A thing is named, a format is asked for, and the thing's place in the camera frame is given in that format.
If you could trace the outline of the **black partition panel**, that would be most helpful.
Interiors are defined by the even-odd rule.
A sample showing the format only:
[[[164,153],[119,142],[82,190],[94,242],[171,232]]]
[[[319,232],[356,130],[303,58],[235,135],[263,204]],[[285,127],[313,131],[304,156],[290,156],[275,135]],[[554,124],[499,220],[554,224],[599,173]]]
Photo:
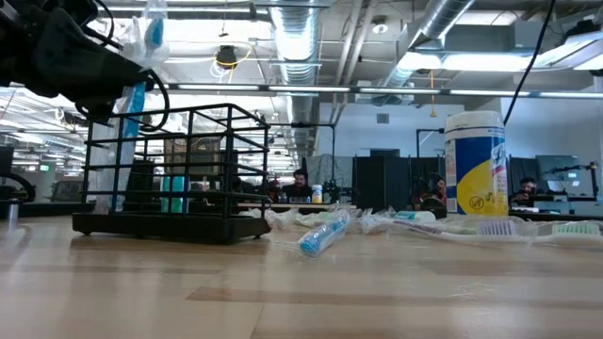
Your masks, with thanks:
[[[444,157],[354,156],[352,203],[374,212],[392,207],[413,209],[421,193],[432,189],[436,176],[444,177]]]

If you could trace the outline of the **yellow blue wipes canister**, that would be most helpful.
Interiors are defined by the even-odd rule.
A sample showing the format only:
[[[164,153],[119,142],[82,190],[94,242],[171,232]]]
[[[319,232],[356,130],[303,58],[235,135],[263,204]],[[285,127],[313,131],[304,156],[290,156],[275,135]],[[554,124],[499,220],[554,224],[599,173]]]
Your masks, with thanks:
[[[466,111],[445,122],[447,212],[506,217],[505,126],[496,111]]]

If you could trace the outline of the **person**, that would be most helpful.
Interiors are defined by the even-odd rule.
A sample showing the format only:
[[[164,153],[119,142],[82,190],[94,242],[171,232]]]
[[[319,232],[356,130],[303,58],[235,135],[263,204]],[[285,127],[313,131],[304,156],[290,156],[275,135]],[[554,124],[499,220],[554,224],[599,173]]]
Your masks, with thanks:
[[[520,181],[520,188],[510,199],[511,205],[533,206],[532,197],[538,193],[537,181],[532,177],[525,177]]]
[[[302,169],[297,169],[293,173],[294,183],[283,186],[282,191],[288,198],[308,198],[312,196],[313,190],[307,182],[307,173]]]
[[[432,172],[427,179],[416,178],[413,193],[413,207],[416,210],[424,206],[442,206],[447,203],[446,182],[438,173]]]

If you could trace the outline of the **silver round ceiling duct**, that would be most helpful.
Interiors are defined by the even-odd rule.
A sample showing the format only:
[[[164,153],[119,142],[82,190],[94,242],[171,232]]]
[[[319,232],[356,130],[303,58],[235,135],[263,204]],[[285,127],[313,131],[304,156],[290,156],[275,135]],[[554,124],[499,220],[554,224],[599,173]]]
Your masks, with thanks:
[[[476,0],[430,0],[424,15],[406,24],[397,41],[399,60],[381,80],[379,87],[401,88],[415,71],[429,69],[428,57],[414,49],[434,42],[437,49],[444,45],[446,35]]]
[[[274,24],[274,42],[278,58],[285,62],[280,66],[281,79],[289,86],[311,86],[317,82],[318,61],[318,0],[282,0],[282,4],[269,9]],[[316,96],[294,93],[287,99],[287,112],[291,122],[315,123],[317,117]],[[311,155],[314,150],[316,128],[293,129],[293,144],[297,157]]]

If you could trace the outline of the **grey computer monitor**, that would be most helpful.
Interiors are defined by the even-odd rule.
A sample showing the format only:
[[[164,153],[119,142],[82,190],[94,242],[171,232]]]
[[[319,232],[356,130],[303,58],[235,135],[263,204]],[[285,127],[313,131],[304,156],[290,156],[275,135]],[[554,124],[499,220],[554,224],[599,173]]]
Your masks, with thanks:
[[[539,180],[549,194],[577,194],[580,161],[576,155],[537,155]]]

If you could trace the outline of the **long ceiling light strip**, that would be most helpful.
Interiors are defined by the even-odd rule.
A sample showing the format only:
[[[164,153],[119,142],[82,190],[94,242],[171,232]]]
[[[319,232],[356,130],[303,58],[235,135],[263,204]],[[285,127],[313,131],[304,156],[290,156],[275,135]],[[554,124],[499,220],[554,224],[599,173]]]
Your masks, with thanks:
[[[233,84],[168,84],[166,89],[197,91],[243,91],[274,93],[342,93],[367,95],[433,95],[467,97],[514,97],[536,99],[603,100],[603,92],[538,91],[504,89],[424,89],[424,88],[373,88],[343,86],[291,86],[291,85],[233,85]]]

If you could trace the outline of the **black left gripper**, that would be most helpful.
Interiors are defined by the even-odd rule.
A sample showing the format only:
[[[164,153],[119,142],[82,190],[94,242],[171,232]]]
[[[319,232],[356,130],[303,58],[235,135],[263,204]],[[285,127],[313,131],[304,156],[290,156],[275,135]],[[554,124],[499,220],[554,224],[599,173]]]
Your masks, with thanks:
[[[0,0],[0,87],[61,95],[90,115],[110,115],[125,87],[150,72],[90,39],[98,0]]]

